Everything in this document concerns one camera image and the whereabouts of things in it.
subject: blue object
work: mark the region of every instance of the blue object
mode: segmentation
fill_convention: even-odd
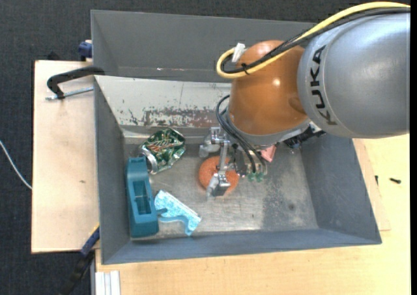
[[[158,213],[154,205],[144,156],[128,159],[126,165],[126,192],[130,236],[138,238],[156,234],[159,231]]]
[[[93,248],[93,246],[95,245],[95,243],[98,241],[99,238],[100,238],[100,227],[97,226],[80,251],[83,257],[86,257],[89,254],[89,252],[91,251],[91,249]]]
[[[78,53],[83,57],[92,58],[93,45],[89,42],[82,42],[80,45],[78,45]]]
[[[156,195],[155,207],[162,212],[159,219],[160,221],[183,222],[185,224],[184,232],[188,236],[191,236],[201,221],[201,217],[199,217],[196,212],[164,190],[160,190]]]

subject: orange object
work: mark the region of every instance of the orange object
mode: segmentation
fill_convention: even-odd
[[[200,167],[200,170],[198,171],[198,179],[200,181],[200,184],[207,189],[207,186],[209,186],[210,179],[213,177],[213,175],[217,172],[217,165],[219,164],[220,156],[213,156],[210,158],[207,158]],[[226,192],[232,191],[239,181],[239,176],[237,173],[233,170],[226,171],[226,179],[230,183],[230,188],[227,189]]]
[[[279,46],[269,40],[243,53],[237,67],[250,64]],[[277,61],[248,76],[233,80],[229,116],[241,131],[268,135],[289,130],[307,119],[297,91],[297,69],[303,48],[295,46]]]

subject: electronic wire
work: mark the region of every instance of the electronic wire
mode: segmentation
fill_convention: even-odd
[[[229,49],[218,59],[216,65],[216,71],[218,75],[227,78],[233,79],[237,77],[243,77],[245,75],[254,73],[272,62],[278,60],[285,52],[292,47],[304,42],[313,36],[317,36],[323,32],[326,32],[330,29],[333,29],[341,24],[353,21],[354,19],[365,17],[365,16],[372,16],[377,14],[389,14],[389,13],[398,13],[398,12],[409,12],[410,6],[404,5],[402,3],[393,3],[393,2],[373,2],[373,3],[364,3],[362,5],[354,6],[333,16],[327,18],[326,20],[318,23],[316,26],[312,27],[310,30],[302,33],[301,35],[292,37],[292,39],[287,40],[277,48],[273,49],[269,53],[267,53],[263,58],[259,60],[247,64],[245,67],[237,68],[234,70],[225,71],[224,66],[225,62],[230,59],[232,54],[235,52],[235,49]]]
[[[13,167],[13,170],[16,172],[16,174],[19,176],[20,180],[31,190],[32,186],[26,181],[26,179],[24,179],[24,177],[22,176],[22,174],[19,172],[18,168],[16,167],[16,165],[14,164],[12,158],[10,157],[10,154],[8,153],[6,146],[4,145],[4,143],[2,142],[2,140],[0,140],[0,146],[1,148],[3,148],[10,164]]]
[[[265,161],[262,159],[261,155],[243,138],[236,130],[222,117],[222,115],[226,112],[226,109],[224,109],[220,113],[220,106],[221,104],[230,97],[230,95],[224,96],[216,106],[216,117],[220,124],[220,126],[228,133],[230,136],[234,137],[239,145],[242,147],[243,151],[249,158],[249,161],[252,165],[252,172],[256,172],[256,164],[255,161],[252,158],[252,155],[249,153],[249,150],[252,151],[258,160],[261,162],[262,166],[265,168]]]

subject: small pink object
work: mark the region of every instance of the small pink object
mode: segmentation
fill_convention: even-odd
[[[267,149],[261,150],[261,156],[264,160],[268,161],[269,163],[272,162],[275,155],[276,146],[273,145],[268,147]]]

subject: light blue cloth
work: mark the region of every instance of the light blue cloth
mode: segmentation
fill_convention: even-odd
[[[198,224],[201,221],[201,217],[198,216],[191,208],[180,202],[172,194],[160,190],[154,200],[155,208],[157,211],[162,211],[160,214],[160,221],[171,222],[181,221],[185,224],[185,233],[188,236],[195,231]]]

